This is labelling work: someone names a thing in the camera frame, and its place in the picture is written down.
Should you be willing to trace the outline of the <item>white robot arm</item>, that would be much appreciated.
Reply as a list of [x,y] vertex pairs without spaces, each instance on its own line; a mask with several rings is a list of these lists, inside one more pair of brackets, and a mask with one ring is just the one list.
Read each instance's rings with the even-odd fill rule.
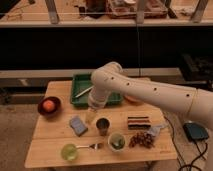
[[[92,122],[112,92],[129,95],[163,110],[179,114],[208,128],[213,133],[213,92],[178,86],[122,74],[122,66],[109,62],[91,74],[92,90],[88,96],[86,121]],[[213,171],[213,135],[203,171]]]

